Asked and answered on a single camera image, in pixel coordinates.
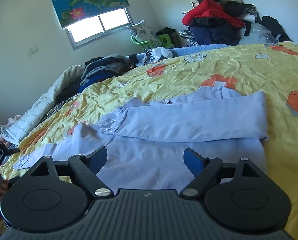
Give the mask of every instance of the window frame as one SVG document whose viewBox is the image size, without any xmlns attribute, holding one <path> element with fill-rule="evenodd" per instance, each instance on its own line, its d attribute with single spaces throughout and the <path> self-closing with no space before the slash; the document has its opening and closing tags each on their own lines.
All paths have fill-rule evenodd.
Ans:
<svg viewBox="0 0 298 240">
<path fill-rule="evenodd" d="M 109 36 L 109 35 L 112 35 L 112 34 L 114 34 L 114 33 L 118 33 L 118 32 L 121 32 L 121 31 L 123 31 L 123 30 L 126 30 L 126 28 L 125 28 L 126 26 L 128 26 L 128 25 L 133 25 L 134 23 L 133 23 L 133 21 L 132 21 L 132 18 L 131 18 L 131 16 L 130 16 L 130 13 L 129 13 L 129 11 L 128 11 L 128 8 L 118 8 L 118 9 L 116 9 L 116 10 L 121 10 L 121 9 L 124 9 L 124 10 L 125 10 L 126 15 L 127 15 L 127 18 L 128 18 L 128 20 L 129 20 L 129 23 L 124 24 L 124 25 L 120 25 L 120 26 L 118 26 L 118 27 L 115 27 L 115 28 L 112 28 L 112 29 L 109 29 L 109 30 L 105 30 L 105 27 L 104 27 L 104 25 L 103 25 L 103 23 L 102 23 L 102 21 L 101 21 L 101 18 L 100 18 L 100 15 L 101 15 L 101 14 L 100 14 L 100 15 L 97 15 L 97 16 L 94 16 L 94 17 L 98 17 L 98 19 L 99 19 L 99 21 L 100 21 L 100 24 L 101 24 L 101 26 L 102 26 L 103 31 L 102 31 L 101 33 L 97 33 L 97 34 L 92 35 L 92 36 L 90 36 L 90 37 L 88 37 L 88 38 L 85 38 L 85 39 L 83 39 L 83 40 L 81 40 L 81 41 L 75 42 L 74 39 L 73 39 L 73 36 L 72 36 L 71 31 L 68 30 L 68 28 L 65 28 L 65 31 L 66 31 L 66 33 L 67 33 L 68 39 L 69 39 L 69 41 L 70 41 L 70 44 L 71 44 L 73 50 L 76 50 L 76 49 L 80 48 L 81 46 L 90 44 L 90 43 L 92 43 L 93 41 L 97 41 L 97 40 L 100 40 L 100 39 L 102 39 L 102 38 L 105 38 L 105 37 L 107 37 L 107 36 Z"/>
</svg>

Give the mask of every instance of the triangular cutout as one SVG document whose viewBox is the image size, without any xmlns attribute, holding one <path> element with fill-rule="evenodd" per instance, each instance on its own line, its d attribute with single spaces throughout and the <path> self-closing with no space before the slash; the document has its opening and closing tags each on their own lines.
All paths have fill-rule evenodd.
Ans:
<svg viewBox="0 0 298 240">
<path fill-rule="evenodd" d="M 248 164 L 244 164 L 243 171 L 242 171 L 243 177 L 253 177 L 253 178 L 260 178 L 258 173 L 256 173 Z"/>
<path fill-rule="evenodd" d="M 32 177 L 37 177 L 37 176 L 48 176 L 49 171 L 48 171 L 48 164 L 47 162 L 42 162 L 39 164 L 37 168 L 31 173 Z"/>
</svg>

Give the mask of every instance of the window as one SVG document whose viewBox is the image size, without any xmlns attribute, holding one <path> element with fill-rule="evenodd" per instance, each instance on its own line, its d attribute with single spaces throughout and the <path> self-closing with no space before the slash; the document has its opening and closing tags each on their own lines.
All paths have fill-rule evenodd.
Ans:
<svg viewBox="0 0 298 240">
<path fill-rule="evenodd" d="M 124 30 L 132 23 L 126 8 L 83 19 L 66 28 L 73 49 L 95 39 Z"/>
</svg>

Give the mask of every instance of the black bag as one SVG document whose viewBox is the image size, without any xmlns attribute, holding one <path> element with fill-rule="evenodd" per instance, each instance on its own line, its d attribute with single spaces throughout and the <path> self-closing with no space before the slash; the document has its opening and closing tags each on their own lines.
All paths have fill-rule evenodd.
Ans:
<svg viewBox="0 0 298 240">
<path fill-rule="evenodd" d="M 270 30 L 275 39 L 279 34 L 281 34 L 279 41 L 291 41 L 286 32 L 283 30 L 282 26 L 275 18 L 272 18 L 270 16 L 263 16 L 261 25 Z"/>
</svg>

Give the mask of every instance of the silver screw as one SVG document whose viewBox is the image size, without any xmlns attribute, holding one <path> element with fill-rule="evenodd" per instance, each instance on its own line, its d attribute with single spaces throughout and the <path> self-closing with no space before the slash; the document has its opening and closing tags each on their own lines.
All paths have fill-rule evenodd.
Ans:
<svg viewBox="0 0 298 240">
<path fill-rule="evenodd" d="M 182 194 L 184 194 L 187 197 L 193 197 L 198 195 L 198 190 L 194 189 L 194 188 L 186 188 Z"/>
<path fill-rule="evenodd" d="M 108 188 L 99 188 L 95 190 L 95 194 L 99 197 L 109 196 L 111 191 Z"/>
</svg>

